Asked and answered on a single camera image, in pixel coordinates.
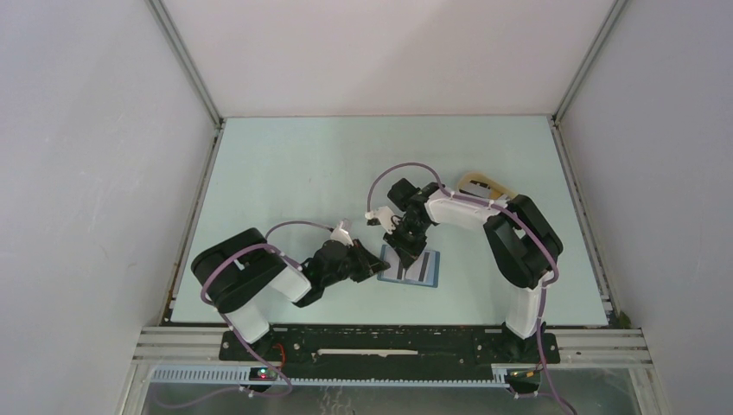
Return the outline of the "aluminium frame rail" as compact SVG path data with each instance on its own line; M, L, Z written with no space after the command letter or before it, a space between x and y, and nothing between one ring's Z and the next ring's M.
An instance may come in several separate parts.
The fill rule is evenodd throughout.
M653 360L638 329L549 328L541 342L519 346L493 326L280 325L261 340L285 352L288 366L321 356L454 357L458 364L527 366L545 358L557 367L647 368ZM222 327L148 327L135 362L209 363L250 361L251 356Z

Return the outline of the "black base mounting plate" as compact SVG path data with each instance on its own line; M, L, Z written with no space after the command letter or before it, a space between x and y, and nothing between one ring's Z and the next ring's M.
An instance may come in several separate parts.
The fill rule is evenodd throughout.
M500 326L276 324L252 345L289 378L479 380L561 361L557 337L520 340Z

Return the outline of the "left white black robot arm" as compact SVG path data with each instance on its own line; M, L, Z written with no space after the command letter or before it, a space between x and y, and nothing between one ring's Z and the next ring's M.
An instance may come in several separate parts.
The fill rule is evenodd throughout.
M273 349L271 325L255 303L261 291L275 290L303 308L320 300L328 287L344 280L361 283L389 270L390 264L343 229L332 230L299 263L250 228L198 254L190 269L201 284L201 300L239 333L240 349L258 361Z

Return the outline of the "controller board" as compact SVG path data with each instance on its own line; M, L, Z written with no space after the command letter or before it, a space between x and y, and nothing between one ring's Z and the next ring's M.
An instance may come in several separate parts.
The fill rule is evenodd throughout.
M512 369L507 371L506 381L519 383L540 383L542 369Z
M268 367L252 367L248 375L250 381L276 381L279 380L277 371Z

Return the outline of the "beige oval tray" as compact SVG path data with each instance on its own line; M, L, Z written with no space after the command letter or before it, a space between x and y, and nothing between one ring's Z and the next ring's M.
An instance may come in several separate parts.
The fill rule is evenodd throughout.
M481 172L468 172L456 184L456 191L463 195L490 200L512 200L517 192L499 184Z

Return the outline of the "white striped credit card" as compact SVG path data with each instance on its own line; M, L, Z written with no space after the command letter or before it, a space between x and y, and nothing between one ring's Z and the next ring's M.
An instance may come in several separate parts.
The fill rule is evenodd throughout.
M398 254L392 249L387 249L383 260L389 265L389 268L382 272L381 279L385 281L401 281L404 278L405 268Z

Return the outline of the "right controller board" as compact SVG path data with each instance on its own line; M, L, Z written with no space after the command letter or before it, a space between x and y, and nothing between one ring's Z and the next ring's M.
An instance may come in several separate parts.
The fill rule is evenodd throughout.
M506 381L519 383L540 383L542 369L512 369L507 371Z

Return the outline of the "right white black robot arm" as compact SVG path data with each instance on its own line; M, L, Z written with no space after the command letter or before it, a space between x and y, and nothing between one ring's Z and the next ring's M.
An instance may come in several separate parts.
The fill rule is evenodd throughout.
M545 287L558 278L563 244L538 207L526 195L486 199L462 195L431 182L423 188L401 179L388 199L399 210L382 221L384 240L409 269L427 246L430 227L453 225L485 233L501 275L513 287L504 325L504 353L513 361L533 355L542 324Z

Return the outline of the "blue card holder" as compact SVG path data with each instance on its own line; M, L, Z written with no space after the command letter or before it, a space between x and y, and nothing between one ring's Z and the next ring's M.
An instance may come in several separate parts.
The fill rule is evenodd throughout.
M425 250L410 267L406 267L390 246L383 245L380 259L390 266L378 273L377 280L380 282L427 288L438 286L441 262L438 251Z

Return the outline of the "black striped card in tray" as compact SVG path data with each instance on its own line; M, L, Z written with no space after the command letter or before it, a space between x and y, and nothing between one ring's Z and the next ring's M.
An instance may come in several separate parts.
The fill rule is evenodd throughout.
M477 191L479 188L481 188L485 192L491 191L493 188L489 183L486 182L480 182L480 181L470 181L466 188L471 188L472 190Z

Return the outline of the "left controller board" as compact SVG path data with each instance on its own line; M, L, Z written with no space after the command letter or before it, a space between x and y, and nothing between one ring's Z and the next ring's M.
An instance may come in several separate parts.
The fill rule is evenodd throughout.
M250 381L276 381L279 380L277 371L268 367L252 367L248 375Z

